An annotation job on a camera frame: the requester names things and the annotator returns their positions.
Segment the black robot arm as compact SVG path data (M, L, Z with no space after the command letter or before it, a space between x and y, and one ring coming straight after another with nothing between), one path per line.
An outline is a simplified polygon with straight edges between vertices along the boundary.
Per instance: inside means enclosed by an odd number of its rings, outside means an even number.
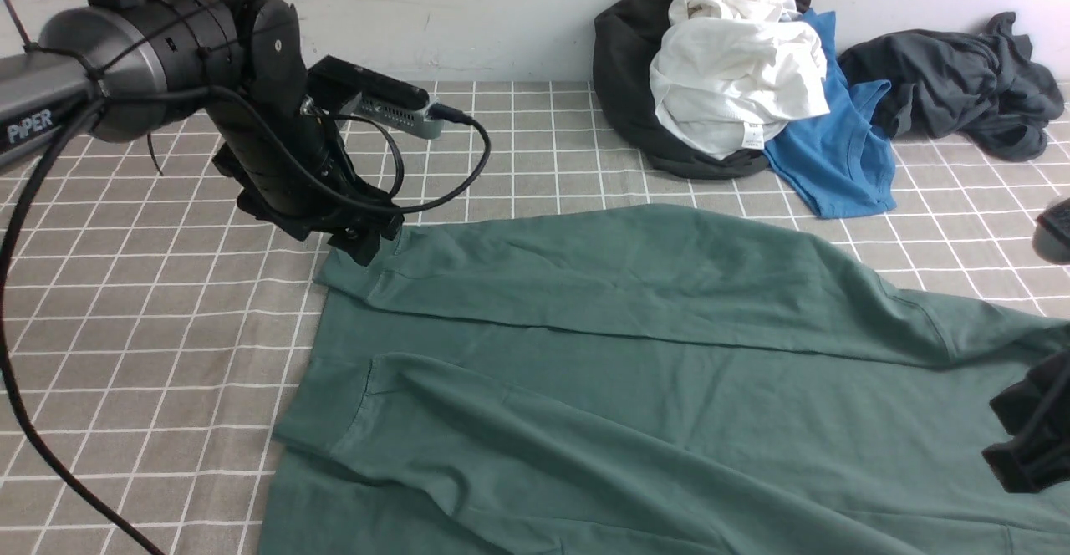
M324 232L366 265L404 223L356 174L334 120L358 109L368 75L334 56L307 66L282 0L88 0L4 57L3 169L68 127L125 143L207 112L236 209L299 242Z

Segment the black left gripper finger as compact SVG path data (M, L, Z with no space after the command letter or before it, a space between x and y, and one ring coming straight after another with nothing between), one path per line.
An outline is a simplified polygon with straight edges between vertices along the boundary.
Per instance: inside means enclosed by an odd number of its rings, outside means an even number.
M348 255L355 264L368 267L380 249L380 238L374 232L335 232L328 246Z

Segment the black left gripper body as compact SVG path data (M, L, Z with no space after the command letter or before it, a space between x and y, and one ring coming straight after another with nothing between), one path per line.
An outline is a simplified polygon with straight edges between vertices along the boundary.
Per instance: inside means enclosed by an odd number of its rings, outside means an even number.
M241 95L209 103L225 148L217 169L243 186L241 209L294 238L311 232L395 238L404 223L389 192L356 175L338 122L314 109L279 114Z

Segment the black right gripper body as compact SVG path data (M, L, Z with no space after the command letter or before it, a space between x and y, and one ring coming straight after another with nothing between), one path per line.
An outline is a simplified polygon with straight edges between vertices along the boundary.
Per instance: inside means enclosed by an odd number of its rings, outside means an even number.
M1002 489L1037 494L1069 479L1069 354L1054 354L994 396L990 407L1011 437L983 459Z

